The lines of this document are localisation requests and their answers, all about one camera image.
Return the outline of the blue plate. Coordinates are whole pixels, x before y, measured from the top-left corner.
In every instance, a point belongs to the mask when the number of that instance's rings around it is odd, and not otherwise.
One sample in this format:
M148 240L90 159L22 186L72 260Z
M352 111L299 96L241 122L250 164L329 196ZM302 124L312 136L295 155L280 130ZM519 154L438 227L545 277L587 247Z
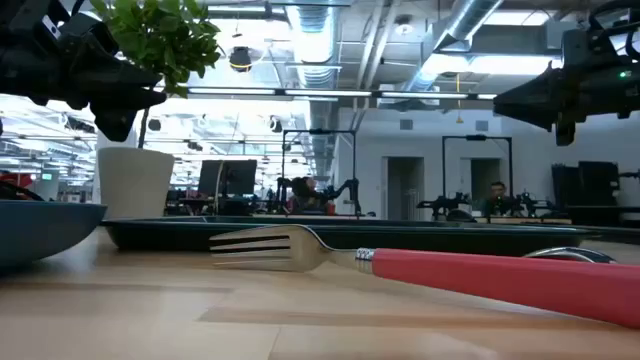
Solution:
M100 204L0 200L0 268L61 253L88 237L104 218Z

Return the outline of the green leafy plant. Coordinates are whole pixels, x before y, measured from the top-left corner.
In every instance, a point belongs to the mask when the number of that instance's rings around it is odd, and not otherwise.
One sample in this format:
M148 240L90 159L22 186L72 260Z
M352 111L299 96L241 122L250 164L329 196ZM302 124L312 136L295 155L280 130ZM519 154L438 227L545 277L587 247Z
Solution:
M203 77L221 57L219 28L196 0L89 0L123 56L162 77L163 92L188 97L192 73Z

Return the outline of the black cabinet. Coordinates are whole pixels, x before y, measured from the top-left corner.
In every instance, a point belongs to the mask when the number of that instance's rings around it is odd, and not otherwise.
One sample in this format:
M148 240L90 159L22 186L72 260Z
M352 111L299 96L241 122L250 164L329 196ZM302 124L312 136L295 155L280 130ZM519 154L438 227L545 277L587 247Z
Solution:
M577 166L551 166L554 197L561 207L616 206L620 190L618 165L579 161Z

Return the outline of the white plant pot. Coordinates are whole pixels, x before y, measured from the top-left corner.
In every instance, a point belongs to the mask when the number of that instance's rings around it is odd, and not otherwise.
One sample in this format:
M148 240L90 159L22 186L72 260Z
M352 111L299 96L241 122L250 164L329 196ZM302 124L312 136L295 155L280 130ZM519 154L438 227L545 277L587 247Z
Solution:
M97 152L105 219L162 217L175 158L148 149L109 147Z

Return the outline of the long ceiling light strip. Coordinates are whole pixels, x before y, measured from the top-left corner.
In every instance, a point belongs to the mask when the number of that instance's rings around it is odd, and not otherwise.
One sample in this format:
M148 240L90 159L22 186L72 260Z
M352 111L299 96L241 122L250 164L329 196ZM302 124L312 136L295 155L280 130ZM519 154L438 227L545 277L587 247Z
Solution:
M190 87L190 94L196 95L256 95L290 97L347 97L419 100L493 100L497 95L490 93L460 92L404 92L381 90L326 90L326 89L283 89L283 88L221 88Z

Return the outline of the silver ceiling duct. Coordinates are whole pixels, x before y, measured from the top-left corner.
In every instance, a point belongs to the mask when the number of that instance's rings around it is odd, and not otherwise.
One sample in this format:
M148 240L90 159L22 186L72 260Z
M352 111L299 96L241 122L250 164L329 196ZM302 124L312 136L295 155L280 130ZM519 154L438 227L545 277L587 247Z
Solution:
M335 65L335 43L338 12L326 6L287 6L286 13L293 30L294 59L304 64L297 68L300 87L308 90L335 89L338 69ZM329 129L334 106L326 100L309 101L310 129ZM326 135L311 135L311 149L320 171L327 164Z
M455 0L451 13L431 24L421 44L422 64L403 85L405 92L426 92L439 76L437 52L451 45L467 51L472 38L504 0Z

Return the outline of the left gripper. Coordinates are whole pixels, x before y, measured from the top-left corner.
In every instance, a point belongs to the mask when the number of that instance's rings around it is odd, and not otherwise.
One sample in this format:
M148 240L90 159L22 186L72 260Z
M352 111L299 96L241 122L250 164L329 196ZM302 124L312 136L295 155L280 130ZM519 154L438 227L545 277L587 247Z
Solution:
M98 106L155 106L159 74L121 64L107 26L60 0L0 0L0 93L38 105L61 100L91 104L94 123L110 141L124 142L136 111Z

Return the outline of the person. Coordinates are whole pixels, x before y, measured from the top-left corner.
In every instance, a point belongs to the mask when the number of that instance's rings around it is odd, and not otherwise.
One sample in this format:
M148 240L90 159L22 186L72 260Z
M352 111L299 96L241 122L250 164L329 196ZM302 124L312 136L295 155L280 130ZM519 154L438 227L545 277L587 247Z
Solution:
M311 177L296 177L291 181L293 196L289 200L289 211L293 214L328 213L328 200L317 192L316 182Z
M512 211L514 199L506 193L503 182L497 181L491 184L491 196L485 201L483 215L485 217L507 215Z

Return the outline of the grey door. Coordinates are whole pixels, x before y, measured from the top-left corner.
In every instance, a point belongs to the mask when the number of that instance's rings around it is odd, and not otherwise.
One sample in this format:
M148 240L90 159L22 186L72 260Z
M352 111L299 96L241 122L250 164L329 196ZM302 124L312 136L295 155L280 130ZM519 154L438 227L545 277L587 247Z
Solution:
M501 180L499 159L471 160L471 197L474 201L489 198L492 195L492 184Z
M420 221L417 208L424 195L424 159L384 157L382 205L387 220Z

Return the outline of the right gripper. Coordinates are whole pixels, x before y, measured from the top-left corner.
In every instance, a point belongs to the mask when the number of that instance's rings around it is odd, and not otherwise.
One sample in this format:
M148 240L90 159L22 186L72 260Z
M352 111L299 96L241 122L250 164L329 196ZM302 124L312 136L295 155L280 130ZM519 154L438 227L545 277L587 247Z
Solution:
M575 140L575 123L591 115L621 119L640 110L640 20L610 26L591 19L584 30L563 35L562 68L497 95L493 111L550 131L556 145Z

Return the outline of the yellow-handled metal spoon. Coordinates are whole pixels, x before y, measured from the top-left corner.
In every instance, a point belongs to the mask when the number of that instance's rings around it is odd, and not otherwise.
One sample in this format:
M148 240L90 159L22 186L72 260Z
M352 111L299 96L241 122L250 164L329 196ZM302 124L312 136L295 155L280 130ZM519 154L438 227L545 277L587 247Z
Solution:
M526 258L557 259L605 264L616 263L616 260L607 254L579 247L556 247L538 250L527 254Z

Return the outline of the round black ceiling device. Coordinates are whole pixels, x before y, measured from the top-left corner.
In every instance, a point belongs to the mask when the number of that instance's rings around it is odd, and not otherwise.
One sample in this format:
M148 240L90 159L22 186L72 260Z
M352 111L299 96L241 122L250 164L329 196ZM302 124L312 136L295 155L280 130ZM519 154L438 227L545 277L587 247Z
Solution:
M250 48L234 47L229 57L229 65L236 72L249 72L252 67Z

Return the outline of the red-handled metal fork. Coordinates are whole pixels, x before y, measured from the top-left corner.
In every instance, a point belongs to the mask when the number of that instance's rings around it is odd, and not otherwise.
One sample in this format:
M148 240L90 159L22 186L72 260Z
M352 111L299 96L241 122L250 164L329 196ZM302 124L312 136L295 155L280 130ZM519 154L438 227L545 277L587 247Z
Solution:
M325 262L373 276L640 329L640 266L389 248L337 249L303 225L213 236L218 266L309 272Z

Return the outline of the dark green tray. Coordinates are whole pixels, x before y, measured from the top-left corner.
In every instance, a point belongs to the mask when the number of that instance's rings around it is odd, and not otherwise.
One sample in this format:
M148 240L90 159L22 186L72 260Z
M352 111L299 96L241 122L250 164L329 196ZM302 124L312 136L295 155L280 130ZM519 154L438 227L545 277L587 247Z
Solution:
M602 233L593 228L549 224L392 221L337 216L189 216L105 220L120 249L207 252L216 235L272 225L305 225L329 246L412 249L523 256L555 247L577 247Z

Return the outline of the red object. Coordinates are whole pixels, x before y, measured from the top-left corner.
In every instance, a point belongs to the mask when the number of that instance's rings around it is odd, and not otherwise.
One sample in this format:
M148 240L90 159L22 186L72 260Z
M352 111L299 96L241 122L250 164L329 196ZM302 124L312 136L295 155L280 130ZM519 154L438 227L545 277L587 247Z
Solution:
M33 179L28 174L0 171L0 199L3 200L31 200L28 186Z

